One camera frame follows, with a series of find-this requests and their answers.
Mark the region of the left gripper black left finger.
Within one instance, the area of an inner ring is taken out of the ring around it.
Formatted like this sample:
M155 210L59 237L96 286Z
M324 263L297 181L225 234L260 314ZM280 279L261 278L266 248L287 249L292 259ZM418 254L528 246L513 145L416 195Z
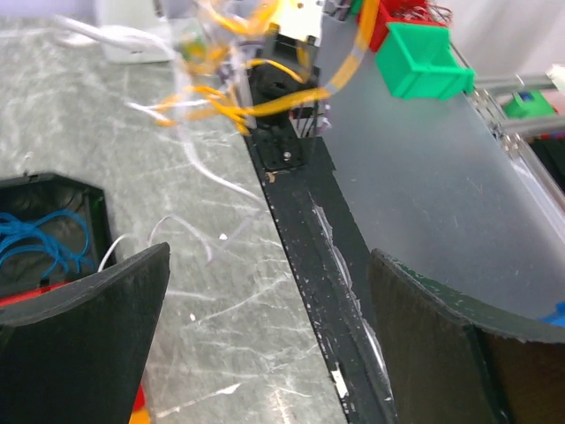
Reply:
M126 423L170 277L170 247L1 311L3 423Z

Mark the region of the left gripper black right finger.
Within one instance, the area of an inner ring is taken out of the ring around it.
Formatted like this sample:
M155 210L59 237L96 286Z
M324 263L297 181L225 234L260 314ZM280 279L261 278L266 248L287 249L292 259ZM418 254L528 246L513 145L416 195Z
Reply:
M368 283L401 423L562 423L564 329L492 307L379 249Z

